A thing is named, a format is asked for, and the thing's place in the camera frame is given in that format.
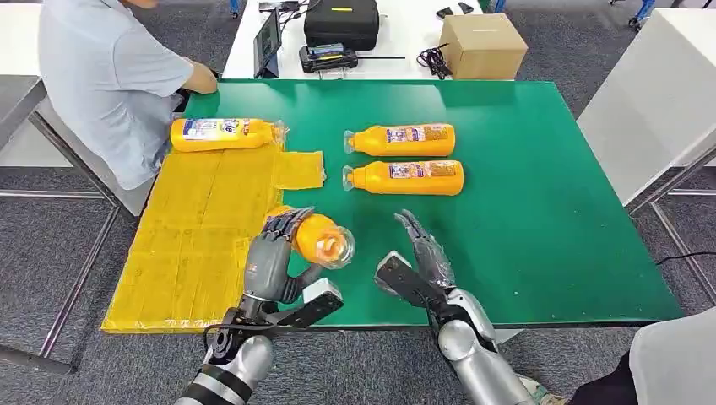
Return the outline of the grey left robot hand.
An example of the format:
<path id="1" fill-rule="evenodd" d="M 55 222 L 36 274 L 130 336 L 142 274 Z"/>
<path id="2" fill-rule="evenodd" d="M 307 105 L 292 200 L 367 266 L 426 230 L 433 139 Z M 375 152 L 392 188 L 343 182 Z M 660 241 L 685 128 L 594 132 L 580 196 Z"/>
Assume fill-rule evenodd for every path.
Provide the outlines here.
<path id="1" fill-rule="evenodd" d="M 267 217 L 252 240 L 244 269 L 244 294 L 256 300 L 291 304 L 302 290 L 320 279 L 323 267 L 312 264 L 297 277 L 288 274 L 290 254 L 299 226 L 314 207 L 289 208 Z"/>

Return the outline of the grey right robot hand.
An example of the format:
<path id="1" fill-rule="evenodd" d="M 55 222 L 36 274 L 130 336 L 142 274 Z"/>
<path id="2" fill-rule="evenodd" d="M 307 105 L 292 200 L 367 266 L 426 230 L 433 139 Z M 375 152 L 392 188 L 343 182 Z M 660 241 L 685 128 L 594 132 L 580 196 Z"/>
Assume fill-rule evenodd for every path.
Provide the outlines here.
<path id="1" fill-rule="evenodd" d="M 394 217 L 404 226 L 410 238 L 421 277 L 435 289 L 454 288 L 455 277 L 451 263 L 435 237 L 407 209 L 402 209 Z"/>

